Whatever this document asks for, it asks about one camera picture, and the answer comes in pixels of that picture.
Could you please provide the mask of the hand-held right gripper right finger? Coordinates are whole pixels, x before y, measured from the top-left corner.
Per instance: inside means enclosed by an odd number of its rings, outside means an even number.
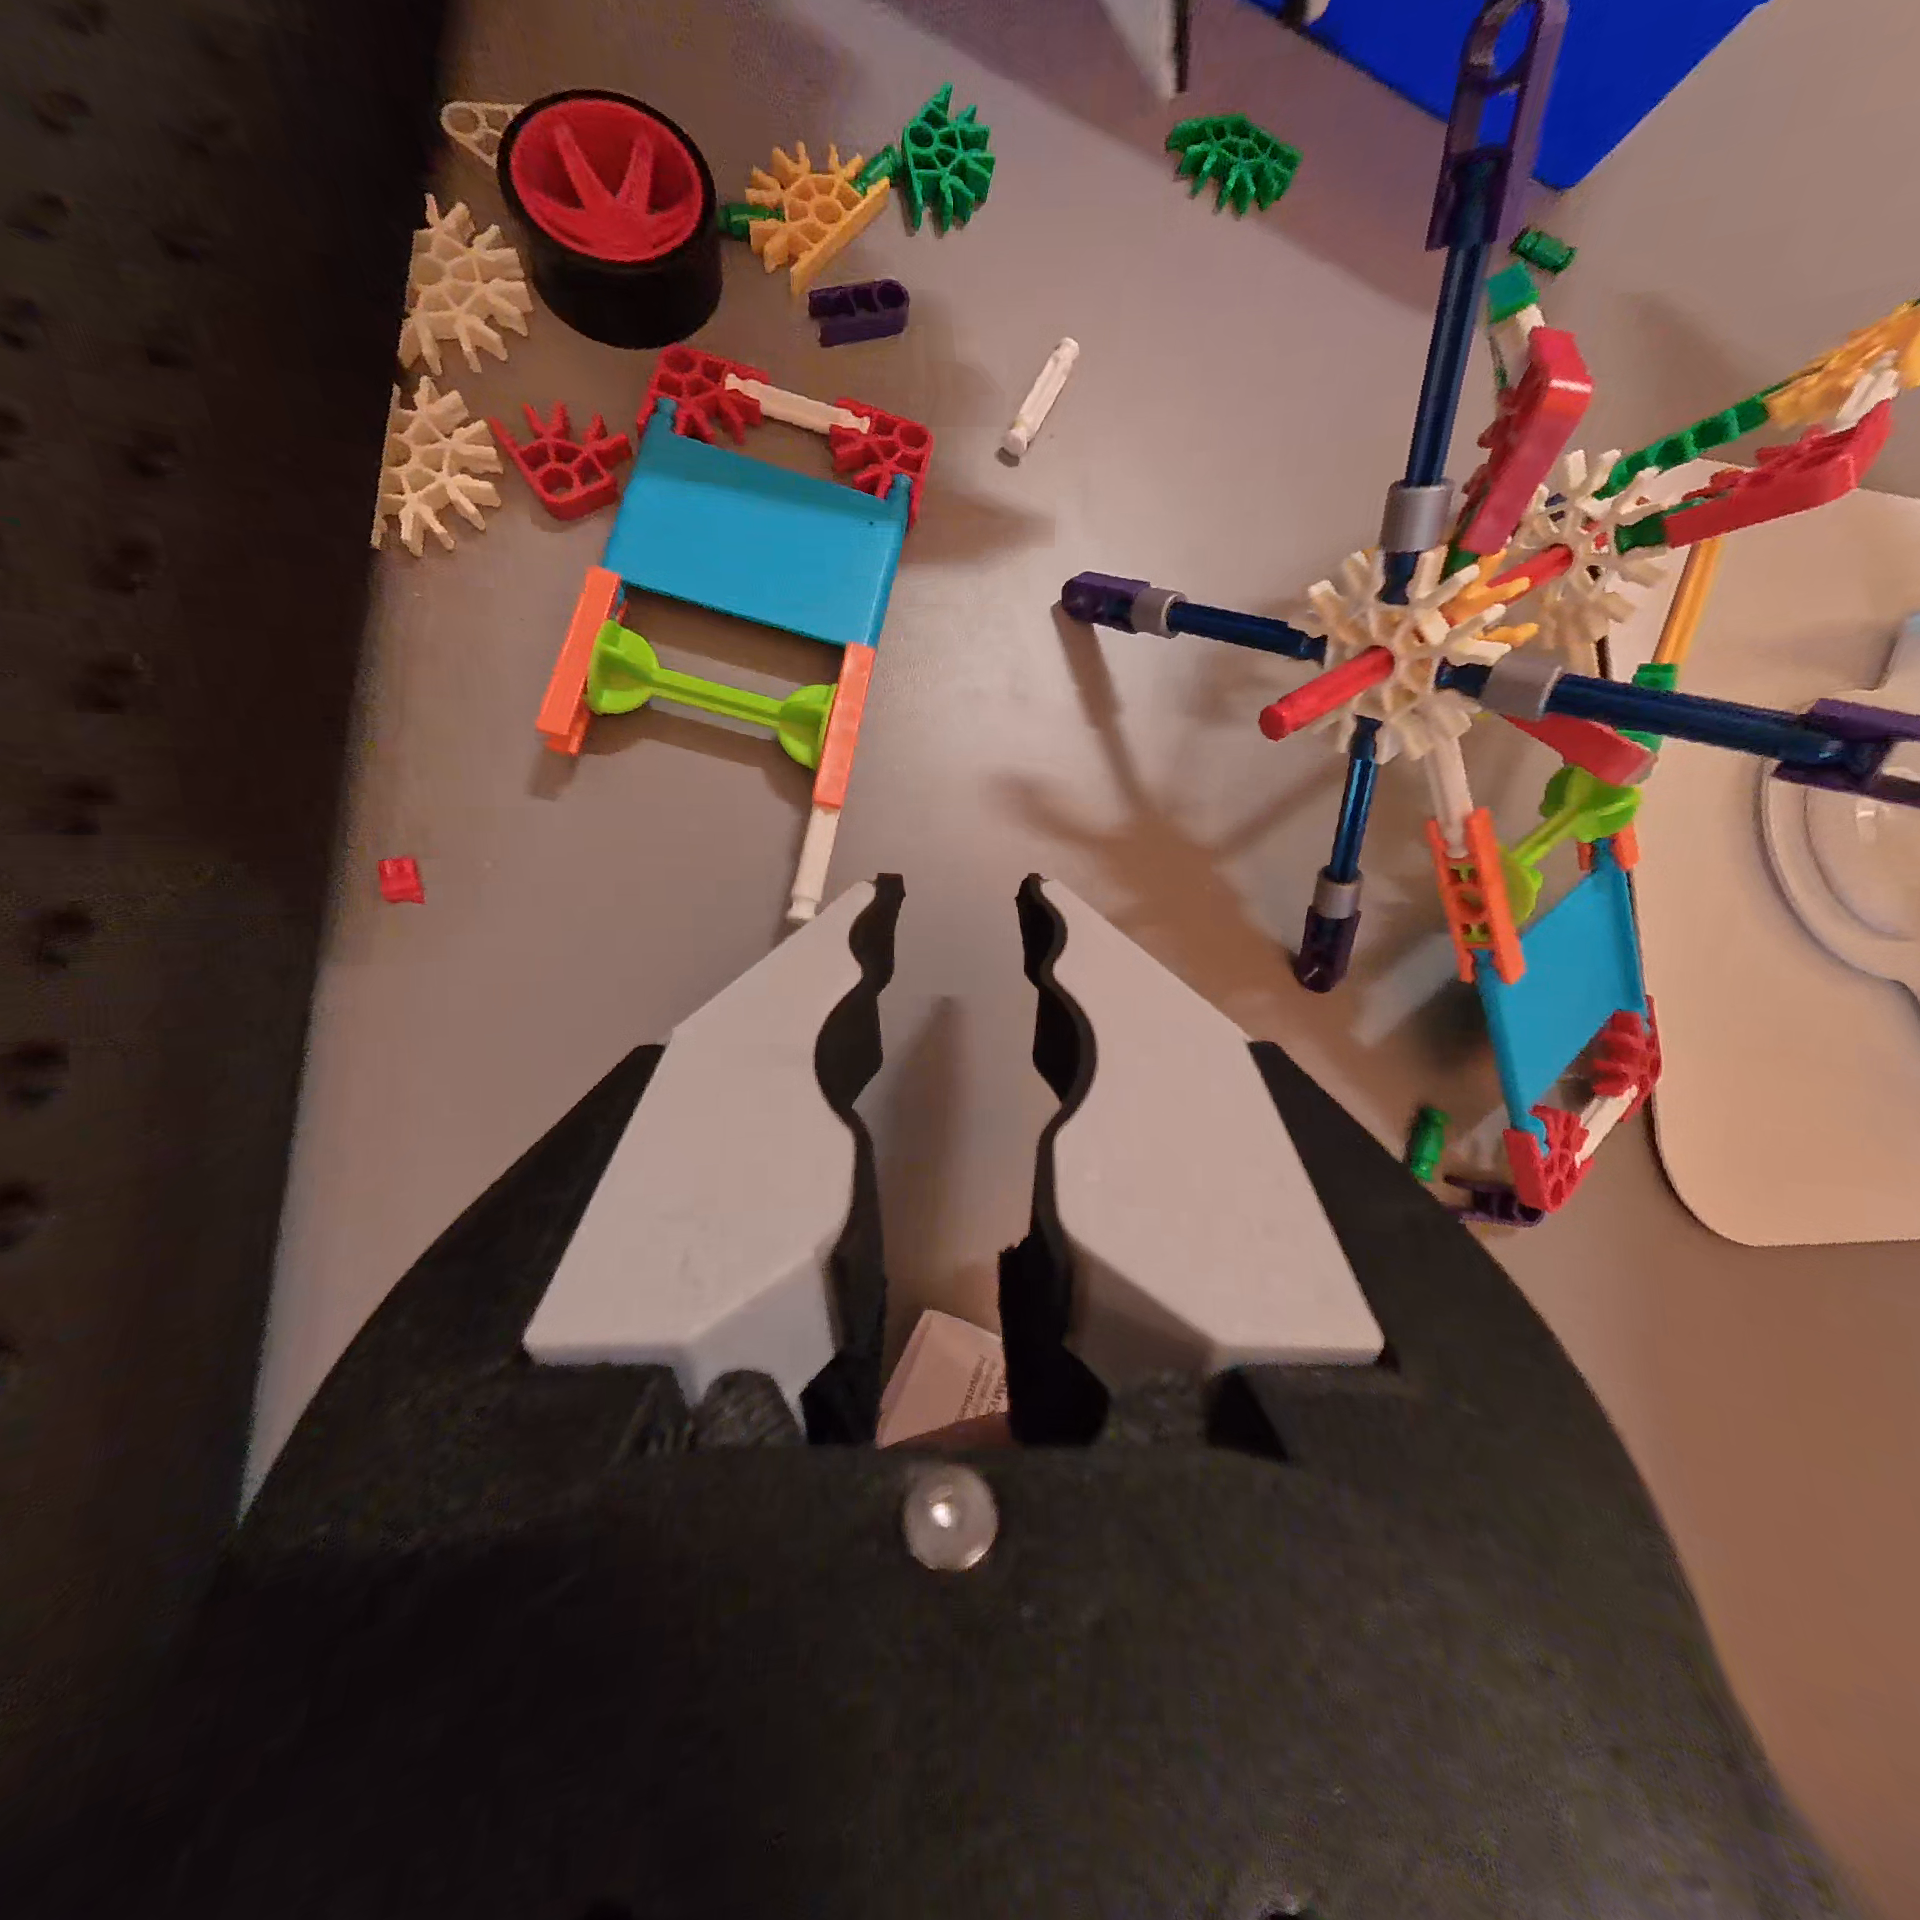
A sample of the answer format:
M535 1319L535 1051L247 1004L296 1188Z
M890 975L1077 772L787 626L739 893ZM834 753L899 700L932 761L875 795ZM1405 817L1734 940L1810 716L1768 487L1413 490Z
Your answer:
M1252 1042L1060 881L1016 892L1042 1127L1015 1356L1364 1365L1384 1335Z

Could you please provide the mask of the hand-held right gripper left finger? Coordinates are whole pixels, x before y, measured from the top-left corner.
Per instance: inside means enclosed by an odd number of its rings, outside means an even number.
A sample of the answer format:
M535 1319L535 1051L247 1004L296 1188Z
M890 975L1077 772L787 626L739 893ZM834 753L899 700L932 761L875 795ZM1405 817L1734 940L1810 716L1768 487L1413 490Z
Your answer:
M884 1329L872 1141L904 884L847 887L685 1017L557 1261L524 1349L543 1365L875 1375Z

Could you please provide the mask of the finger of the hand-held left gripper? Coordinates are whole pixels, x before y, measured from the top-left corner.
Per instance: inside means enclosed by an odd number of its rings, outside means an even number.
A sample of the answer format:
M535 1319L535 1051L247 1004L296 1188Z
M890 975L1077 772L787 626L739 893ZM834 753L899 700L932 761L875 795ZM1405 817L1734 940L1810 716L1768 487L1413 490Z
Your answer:
M1122 48L1162 101L1188 90L1192 2L1102 2Z

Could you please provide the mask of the blue plastic bin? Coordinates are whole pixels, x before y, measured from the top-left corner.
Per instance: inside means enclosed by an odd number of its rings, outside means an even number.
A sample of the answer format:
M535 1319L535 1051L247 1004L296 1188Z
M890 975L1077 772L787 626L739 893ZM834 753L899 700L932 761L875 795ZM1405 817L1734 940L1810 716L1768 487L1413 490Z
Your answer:
M1343 65L1447 117L1478 2L1261 2ZM1534 179L1571 191L1598 170L1757 2L1567 2Z

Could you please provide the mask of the colourful toy wheel model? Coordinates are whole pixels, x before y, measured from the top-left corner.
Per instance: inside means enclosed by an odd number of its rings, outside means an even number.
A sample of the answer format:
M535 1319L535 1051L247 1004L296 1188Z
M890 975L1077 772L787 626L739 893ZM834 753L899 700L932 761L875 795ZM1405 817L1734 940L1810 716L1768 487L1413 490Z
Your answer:
M1915 713L1891 706L1891 680L1803 711L1679 688L1723 539L1830 507L1878 459L1915 388L1915 301L1640 449L1572 449L1594 378L1506 252L1566 20L1567 5L1482 5L1463 44L1424 241L1445 271L1378 541L1312 584L1298 623L1100 571L1060 595L1093 628L1315 666L1260 713L1266 739L1328 735L1347 769L1293 959L1309 992L1351 964L1380 770L1424 772L1432 884L1504 1105L1504 1180L1454 1176L1547 1213L1664 1067L1631 881L1659 749L1915 809Z

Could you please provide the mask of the blue panel toy seat assembly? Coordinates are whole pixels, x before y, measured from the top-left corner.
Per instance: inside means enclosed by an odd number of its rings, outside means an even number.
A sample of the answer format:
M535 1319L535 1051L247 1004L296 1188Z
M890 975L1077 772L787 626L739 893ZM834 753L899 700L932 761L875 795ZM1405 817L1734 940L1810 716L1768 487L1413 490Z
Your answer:
M644 705L635 674L591 667L635 595L872 652L935 449L912 417L781 392L684 343L660 349L635 426L611 535L536 708L552 755L578 756L596 713Z

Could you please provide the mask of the green toy connector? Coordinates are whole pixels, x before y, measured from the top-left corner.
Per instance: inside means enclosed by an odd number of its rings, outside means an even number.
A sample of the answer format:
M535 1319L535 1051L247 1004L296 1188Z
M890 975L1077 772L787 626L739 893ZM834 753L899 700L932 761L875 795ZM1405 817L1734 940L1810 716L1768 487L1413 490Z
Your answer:
M992 130L974 105L952 105L942 84L902 125L896 144L894 188L912 233L964 228L984 205L997 170Z
M1164 137L1164 154L1176 160L1176 179L1191 200L1208 192L1215 210L1244 217L1285 200L1302 165L1302 152L1244 112L1203 112L1176 122Z

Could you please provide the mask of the yellow toy connector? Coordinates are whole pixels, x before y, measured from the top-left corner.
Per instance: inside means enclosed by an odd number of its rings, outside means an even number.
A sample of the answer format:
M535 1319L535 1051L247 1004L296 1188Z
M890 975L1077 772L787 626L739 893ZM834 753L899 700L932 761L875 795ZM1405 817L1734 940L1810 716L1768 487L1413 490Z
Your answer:
M784 273L789 296L802 301L824 271L872 226L894 194L887 155L843 160L837 147L808 155L805 143L773 149L751 170L743 203L750 210L748 243L767 274Z

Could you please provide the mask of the red wheel black tyre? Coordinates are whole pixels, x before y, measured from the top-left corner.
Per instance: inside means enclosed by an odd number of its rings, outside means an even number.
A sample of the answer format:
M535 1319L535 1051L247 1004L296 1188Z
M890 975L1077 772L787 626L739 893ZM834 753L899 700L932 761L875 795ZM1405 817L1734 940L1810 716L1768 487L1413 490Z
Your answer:
M519 107L495 152L543 306L618 349L678 346L725 292L714 171L656 107L570 87Z

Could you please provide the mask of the white document stand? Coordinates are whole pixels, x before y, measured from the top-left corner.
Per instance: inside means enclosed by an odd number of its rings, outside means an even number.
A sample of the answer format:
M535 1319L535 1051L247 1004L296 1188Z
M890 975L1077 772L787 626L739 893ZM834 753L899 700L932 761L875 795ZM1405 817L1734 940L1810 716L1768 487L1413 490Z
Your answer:
M1859 492L1723 549L1684 690L1915 713L1915 500ZM1914 1242L1915 809L1670 744L1638 813L1670 1185L1746 1245Z

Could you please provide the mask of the red toy connector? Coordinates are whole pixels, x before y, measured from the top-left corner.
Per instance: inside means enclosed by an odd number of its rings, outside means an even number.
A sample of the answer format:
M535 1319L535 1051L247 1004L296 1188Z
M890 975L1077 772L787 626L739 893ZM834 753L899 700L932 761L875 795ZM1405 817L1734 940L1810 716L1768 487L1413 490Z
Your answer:
M490 417L486 428L551 520L578 521L618 505L624 465L634 459L626 433L608 431L602 417L578 431L560 400L547 415L532 403L522 412L522 436L501 417Z

